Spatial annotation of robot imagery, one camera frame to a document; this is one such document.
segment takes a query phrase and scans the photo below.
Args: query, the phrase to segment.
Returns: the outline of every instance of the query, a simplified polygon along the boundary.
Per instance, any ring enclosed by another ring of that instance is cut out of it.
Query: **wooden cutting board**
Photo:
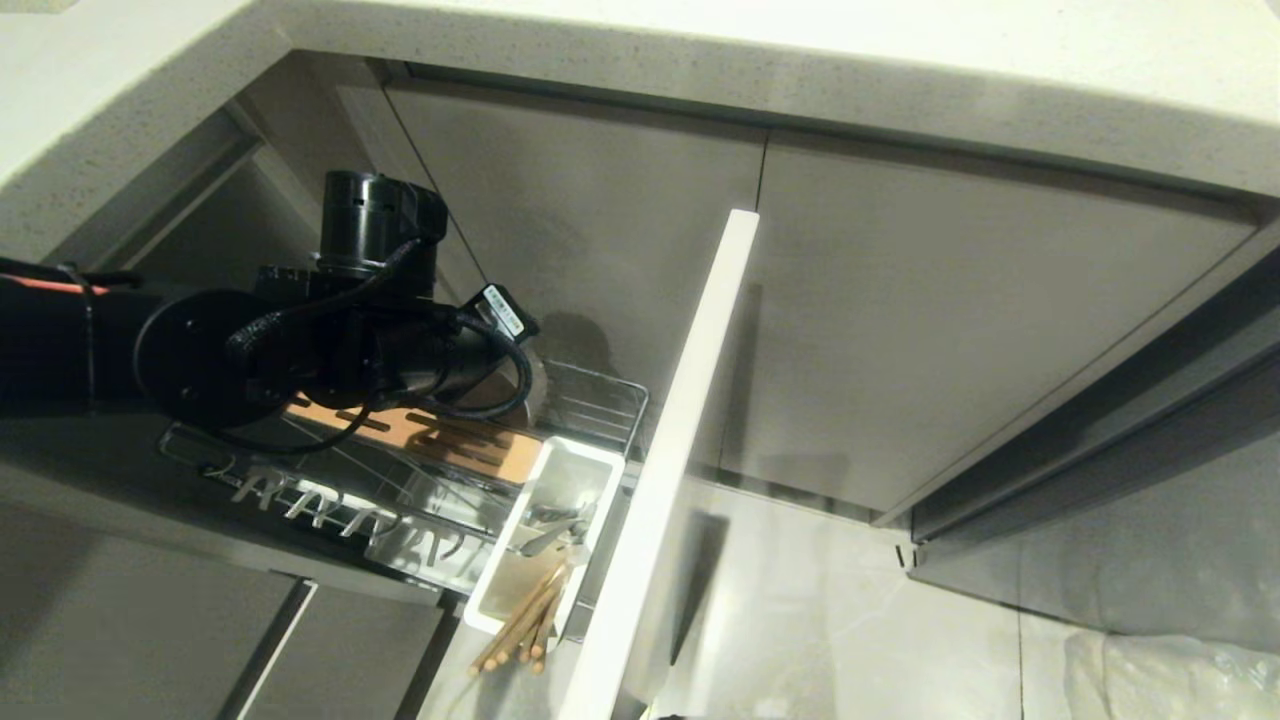
[[[356,419],[358,409],[332,410],[297,397],[287,415],[334,429]],[[524,484],[541,451],[538,438],[470,420],[438,418],[422,410],[371,413],[356,434],[413,455],[512,484]]]

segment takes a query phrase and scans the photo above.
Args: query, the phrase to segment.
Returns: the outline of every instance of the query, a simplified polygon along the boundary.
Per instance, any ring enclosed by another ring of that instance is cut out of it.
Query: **chopsticks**
[[[534,585],[529,594],[516,605],[507,624],[489,642],[484,651],[467,667],[468,675],[495,670],[517,656],[521,662],[536,660],[532,673],[539,675],[547,667],[547,634],[556,618],[559,596],[568,579],[570,568],[563,561],[557,562]]]

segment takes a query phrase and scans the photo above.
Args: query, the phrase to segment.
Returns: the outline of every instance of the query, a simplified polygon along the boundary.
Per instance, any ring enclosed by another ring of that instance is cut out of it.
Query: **robotic arm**
[[[0,259],[0,416],[159,409],[230,445],[298,454],[332,447],[392,407],[503,415],[529,395],[520,343],[538,324],[499,286],[462,307],[431,300],[447,225],[434,192],[332,172],[316,269],[264,266],[252,293]],[[507,357],[520,378],[515,395],[460,407]],[[300,392],[362,410],[308,446],[227,432],[282,411]]]

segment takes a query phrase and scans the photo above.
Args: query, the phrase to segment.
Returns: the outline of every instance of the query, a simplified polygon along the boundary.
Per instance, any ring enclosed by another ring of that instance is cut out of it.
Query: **countertop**
[[[81,0],[0,15],[0,238],[40,259],[294,49],[1280,196],[1268,0]]]

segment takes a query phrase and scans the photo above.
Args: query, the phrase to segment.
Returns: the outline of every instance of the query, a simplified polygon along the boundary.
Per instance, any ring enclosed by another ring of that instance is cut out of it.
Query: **dish rack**
[[[543,365],[545,398],[521,433],[566,437],[625,459],[643,452],[636,441],[649,405],[645,387],[567,363]],[[288,416],[278,424],[270,429],[292,434],[292,442],[323,437]],[[227,486],[230,502],[279,512],[306,525],[302,532],[362,538],[365,559],[388,574],[462,596],[475,588],[521,489],[358,436],[314,455],[284,457],[230,447],[173,423],[156,450]]]

